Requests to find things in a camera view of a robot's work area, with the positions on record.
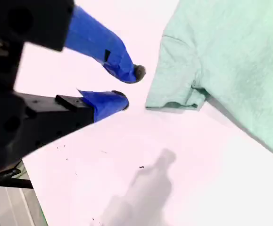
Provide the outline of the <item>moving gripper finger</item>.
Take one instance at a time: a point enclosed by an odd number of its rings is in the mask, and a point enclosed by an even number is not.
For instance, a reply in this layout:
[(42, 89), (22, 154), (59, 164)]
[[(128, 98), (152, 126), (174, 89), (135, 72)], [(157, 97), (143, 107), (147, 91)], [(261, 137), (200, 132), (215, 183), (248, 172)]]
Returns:
[(123, 41), (72, 0), (1, 0), (10, 30), (23, 42), (92, 57), (125, 83), (146, 71), (132, 62)]

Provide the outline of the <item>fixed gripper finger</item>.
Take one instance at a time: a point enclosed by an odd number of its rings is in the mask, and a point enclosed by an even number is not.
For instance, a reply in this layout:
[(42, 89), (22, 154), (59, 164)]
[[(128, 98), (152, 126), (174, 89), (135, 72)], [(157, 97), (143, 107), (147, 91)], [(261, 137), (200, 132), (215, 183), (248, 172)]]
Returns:
[(128, 98), (119, 91), (81, 91), (80, 94), (81, 97), (22, 94), (26, 108), (19, 134), (13, 142), (15, 153), (23, 158), (40, 147), (129, 107)]

